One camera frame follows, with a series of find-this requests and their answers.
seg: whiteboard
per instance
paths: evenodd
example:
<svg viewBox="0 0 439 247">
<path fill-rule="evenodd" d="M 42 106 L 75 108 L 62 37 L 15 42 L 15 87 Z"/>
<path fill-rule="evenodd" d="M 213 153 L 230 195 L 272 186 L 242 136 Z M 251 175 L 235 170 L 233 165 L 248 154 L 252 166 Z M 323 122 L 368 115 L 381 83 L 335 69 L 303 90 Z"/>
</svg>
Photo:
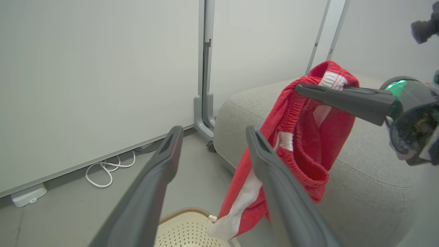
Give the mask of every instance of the whiteboard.
<svg viewBox="0 0 439 247">
<path fill-rule="evenodd" d="M 0 194 L 194 123 L 198 0 L 0 2 Z"/>
<path fill-rule="evenodd" d="M 210 78 L 214 115 L 240 91 L 305 74 L 326 2 L 216 1 Z"/>
</svg>

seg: white stripe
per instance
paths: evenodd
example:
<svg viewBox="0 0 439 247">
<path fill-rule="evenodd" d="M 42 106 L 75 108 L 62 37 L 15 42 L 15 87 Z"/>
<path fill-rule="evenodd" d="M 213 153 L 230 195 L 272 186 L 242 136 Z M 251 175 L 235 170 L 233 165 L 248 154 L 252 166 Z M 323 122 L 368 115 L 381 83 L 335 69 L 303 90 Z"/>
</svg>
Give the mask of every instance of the white stripe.
<svg viewBox="0 0 439 247">
<path fill-rule="evenodd" d="M 334 72 L 326 71 L 325 74 L 323 75 L 322 80 L 319 83 L 319 86 L 330 87 L 336 90 L 341 90 L 347 84 L 348 81 L 346 80 L 346 78 Z"/>
<path fill-rule="evenodd" d="M 347 84 L 348 84 L 348 80 L 346 80 L 346 78 L 344 78 L 343 76 L 331 71 L 326 71 L 325 74 L 323 75 L 322 80 L 319 83 L 319 86 L 330 87 L 336 90 L 342 90 L 343 87 Z M 314 116 L 314 120 L 316 121 L 317 128 L 320 128 L 320 126 L 328 116 L 331 109 L 332 107 L 328 105 L 321 105 L 316 107 L 316 109 L 313 112 L 313 116 Z"/>
<path fill-rule="evenodd" d="M 253 169 L 251 169 L 238 197 L 232 204 L 229 214 L 211 225 L 207 230 L 207 234 L 210 237 L 225 240 L 229 240 L 238 234 L 242 213 L 250 204 L 256 201 L 261 186 L 262 182 L 256 177 Z"/>
<path fill-rule="evenodd" d="M 320 125 L 322 125 L 323 120 L 325 120 L 325 118 L 328 116 L 331 109 L 332 107 L 328 105 L 320 105 L 316 107 L 313 112 L 313 116 L 314 120 L 316 121 L 317 128 L 320 128 Z"/>
<path fill-rule="evenodd" d="M 293 151 L 293 134 L 288 132 L 279 132 L 277 137 L 281 138 L 281 143 L 279 146 L 284 149 Z"/>
</svg>

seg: gray floor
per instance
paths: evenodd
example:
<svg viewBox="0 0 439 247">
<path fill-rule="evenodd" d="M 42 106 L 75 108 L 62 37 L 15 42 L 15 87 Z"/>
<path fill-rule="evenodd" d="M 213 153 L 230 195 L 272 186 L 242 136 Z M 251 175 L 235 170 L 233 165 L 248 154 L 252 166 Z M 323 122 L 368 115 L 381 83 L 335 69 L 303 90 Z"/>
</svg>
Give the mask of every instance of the gray floor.
<svg viewBox="0 0 439 247">
<path fill-rule="evenodd" d="M 199 133 L 189 130 L 185 134 L 180 165 L 168 185 L 162 216 L 189 206 L 218 214 L 232 174 L 222 158 L 206 150 L 207 140 Z M 81 169 L 46 182 L 48 192 L 35 204 L 16 208 L 9 196 L 1 198 L 0 246 L 87 246 L 151 156 L 152 153 L 139 155 L 132 167 L 113 172 L 113 184 L 105 189 L 92 186 L 84 178 L 85 169 Z M 121 155 L 123 164 L 129 164 L 131 158 L 131 152 Z M 105 184 L 106 173 L 95 167 L 91 179 Z M 273 246 L 269 221 L 264 218 L 238 241 L 243 247 Z"/>
</svg>

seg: caster wheel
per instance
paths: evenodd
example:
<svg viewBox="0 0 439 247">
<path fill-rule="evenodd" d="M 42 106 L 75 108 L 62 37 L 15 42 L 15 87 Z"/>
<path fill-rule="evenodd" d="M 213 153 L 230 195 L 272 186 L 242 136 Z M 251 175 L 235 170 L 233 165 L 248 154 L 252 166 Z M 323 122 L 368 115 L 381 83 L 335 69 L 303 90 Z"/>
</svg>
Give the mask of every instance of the caster wheel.
<svg viewBox="0 0 439 247">
<path fill-rule="evenodd" d="M 213 146 L 213 141 L 209 141 L 206 145 L 207 149 L 211 153 L 216 153 L 215 147 Z"/>
</svg>

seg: white wall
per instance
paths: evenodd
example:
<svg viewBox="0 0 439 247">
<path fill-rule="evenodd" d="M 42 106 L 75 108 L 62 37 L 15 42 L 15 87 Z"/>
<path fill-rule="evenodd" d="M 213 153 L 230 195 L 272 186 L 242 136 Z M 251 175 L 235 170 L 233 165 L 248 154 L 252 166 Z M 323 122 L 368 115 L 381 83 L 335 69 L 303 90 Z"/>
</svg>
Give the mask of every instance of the white wall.
<svg viewBox="0 0 439 247">
<path fill-rule="evenodd" d="M 429 19 L 436 1 L 351 0 L 332 60 L 353 73 L 431 81 L 439 69 L 439 37 L 419 45 L 410 25 Z"/>
<path fill-rule="evenodd" d="M 210 91 L 214 114 L 230 96 L 303 76 L 326 0 L 219 0 Z"/>
<path fill-rule="evenodd" d="M 0 37 L 0 195 L 194 122 L 198 0 L 3 0 Z"/>
</svg>

